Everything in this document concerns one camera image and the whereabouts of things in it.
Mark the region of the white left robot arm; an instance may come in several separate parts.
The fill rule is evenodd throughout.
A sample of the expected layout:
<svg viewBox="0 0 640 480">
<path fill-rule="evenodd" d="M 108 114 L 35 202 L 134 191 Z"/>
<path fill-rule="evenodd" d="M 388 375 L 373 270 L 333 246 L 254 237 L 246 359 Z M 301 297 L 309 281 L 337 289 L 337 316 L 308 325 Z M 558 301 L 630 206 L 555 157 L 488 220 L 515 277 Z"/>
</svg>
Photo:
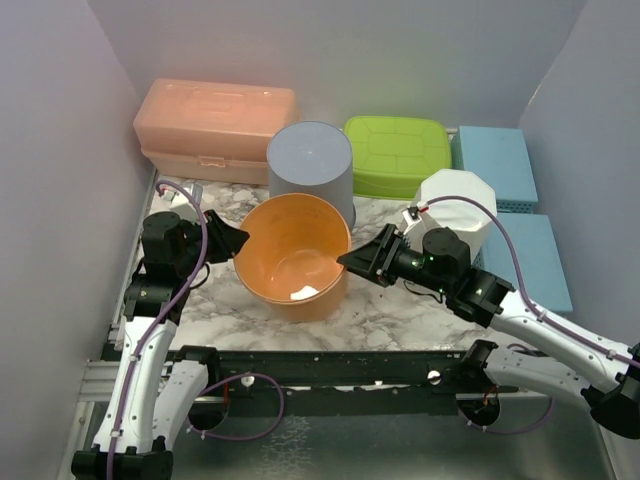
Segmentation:
<svg viewBox="0 0 640 480">
<path fill-rule="evenodd" d="M 167 392 L 159 390 L 167 353 L 191 284 L 207 265 L 233 259 L 247 232 L 213 210 L 196 222 L 170 211 L 143 221 L 143 257 L 124 295 L 124 341 L 109 405 L 89 449 L 75 452 L 77 479 L 168 479 L 173 442 L 196 395 L 220 385 L 214 350 L 178 355 Z"/>
</svg>

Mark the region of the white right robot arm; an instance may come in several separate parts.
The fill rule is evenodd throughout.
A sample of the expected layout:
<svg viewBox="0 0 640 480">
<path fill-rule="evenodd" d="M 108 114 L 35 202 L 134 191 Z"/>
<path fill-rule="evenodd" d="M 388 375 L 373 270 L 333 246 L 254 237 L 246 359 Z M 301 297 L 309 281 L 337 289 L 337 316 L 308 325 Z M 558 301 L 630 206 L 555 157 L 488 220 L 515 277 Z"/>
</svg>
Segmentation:
<svg viewBox="0 0 640 480">
<path fill-rule="evenodd" d="M 506 280 L 472 266 L 469 246 L 452 230 L 427 232 L 416 251 L 388 224 L 337 261 L 383 287 L 402 279 L 437 291 L 455 316 L 542 353 L 528 357 L 475 346 L 480 356 L 459 367 L 467 389 L 481 391 L 491 383 L 523 387 L 588 408 L 596 423 L 621 437 L 639 437 L 639 348 L 587 331 L 532 302 Z"/>
</svg>

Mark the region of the white faceted bin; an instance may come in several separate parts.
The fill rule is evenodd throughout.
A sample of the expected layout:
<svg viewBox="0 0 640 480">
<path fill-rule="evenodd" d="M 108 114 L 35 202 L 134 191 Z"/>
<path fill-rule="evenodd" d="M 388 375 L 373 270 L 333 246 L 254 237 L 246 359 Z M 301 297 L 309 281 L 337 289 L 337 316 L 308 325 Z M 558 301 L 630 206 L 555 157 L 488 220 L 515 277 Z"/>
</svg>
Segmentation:
<svg viewBox="0 0 640 480">
<path fill-rule="evenodd" d="M 496 216 L 494 190 L 472 172 L 442 169 L 421 183 L 410 205 L 420 200 L 428 202 L 429 214 L 439 227 L 453 230 L 469 245 L 474 261 L 492 225 L 490 217 L 476 203 Z M 421 240 L 407 241 L 412 249 L 422 250 Z"/>
</svg>

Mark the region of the green plastic tray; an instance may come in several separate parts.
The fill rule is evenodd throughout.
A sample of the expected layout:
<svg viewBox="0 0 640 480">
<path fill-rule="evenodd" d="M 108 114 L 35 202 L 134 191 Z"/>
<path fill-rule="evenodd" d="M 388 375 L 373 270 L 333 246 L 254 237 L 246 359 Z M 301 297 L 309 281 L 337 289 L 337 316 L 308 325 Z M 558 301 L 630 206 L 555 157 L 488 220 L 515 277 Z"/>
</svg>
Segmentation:
<svg viewBox="0 0 640 480">
<path fill-rule="evenodd" d="M 452 167 L 449 135 L 434 120 L 356 116 L 343 132 L 352 147 L 356 196 L 410 200 L 425 179 Z"/>
</svg>

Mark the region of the large blue perforated basket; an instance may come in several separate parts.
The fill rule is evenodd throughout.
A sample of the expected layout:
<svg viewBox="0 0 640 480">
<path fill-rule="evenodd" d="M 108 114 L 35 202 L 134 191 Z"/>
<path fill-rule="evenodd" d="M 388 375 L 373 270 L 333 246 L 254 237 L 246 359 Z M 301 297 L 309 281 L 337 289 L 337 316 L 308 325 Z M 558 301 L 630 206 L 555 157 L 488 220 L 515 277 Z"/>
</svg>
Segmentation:
<svg viewBox="0 0 640 480">
<path fill-rule="evenodd" d="M 499 211 L 534 211 L 538 195 L 520 129 L 460 126 L 451 154 L 455 169 L 474 173 L 494 190 Z"/>
</svg>

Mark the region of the orange round bin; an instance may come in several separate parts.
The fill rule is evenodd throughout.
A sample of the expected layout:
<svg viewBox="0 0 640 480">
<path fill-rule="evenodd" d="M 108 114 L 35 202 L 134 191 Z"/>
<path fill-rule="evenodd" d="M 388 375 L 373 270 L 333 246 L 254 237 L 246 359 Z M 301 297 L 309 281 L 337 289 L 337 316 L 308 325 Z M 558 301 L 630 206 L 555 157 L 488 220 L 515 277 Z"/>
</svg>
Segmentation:
<svg viewBox="0 0 640 480">
<path fill-rule="evenodd" d="M 309 194 L 279 195 L 251 210 L 240 228 L 249 239 L 234 267 L 255 297 L 295 322 L 338 309 L 348 276 L 337 258 L 351 249 L 351 233 L 334 206 Z"/>
</svg>

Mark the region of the blue-grey round bin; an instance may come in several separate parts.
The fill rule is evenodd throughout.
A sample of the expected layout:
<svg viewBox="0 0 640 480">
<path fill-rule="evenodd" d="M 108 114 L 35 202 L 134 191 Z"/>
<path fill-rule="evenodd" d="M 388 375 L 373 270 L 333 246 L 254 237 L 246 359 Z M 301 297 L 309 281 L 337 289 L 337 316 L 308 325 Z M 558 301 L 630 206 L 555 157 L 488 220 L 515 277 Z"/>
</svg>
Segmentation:
<svg viewBox="0 0 640 480">
<path fill-rule="evenodd" d="M 288 125 L 270 140 L 266 158 L 271 197 L 314 195 L 355 225 L 353 151 L 343 131 L 319 121 Z"/>
</svg>

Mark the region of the small blue perforated basket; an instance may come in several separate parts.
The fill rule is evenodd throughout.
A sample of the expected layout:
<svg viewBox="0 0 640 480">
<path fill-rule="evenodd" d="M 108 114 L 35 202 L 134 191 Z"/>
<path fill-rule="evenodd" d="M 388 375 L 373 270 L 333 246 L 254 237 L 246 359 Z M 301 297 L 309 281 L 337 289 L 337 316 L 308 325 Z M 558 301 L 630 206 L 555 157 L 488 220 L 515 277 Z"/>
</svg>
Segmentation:
<svg viewBox="0 0 640 480">
<path fill-rule="evenodd" d="M 499 213 L 497 218 L 513 243 L 530 299 L 558 315 L 571 314 L 573 304 L 549 218 L 521 213 Z M 508 244 L 495 224 L 475 265 L 519 287 Z"/>
</svg>

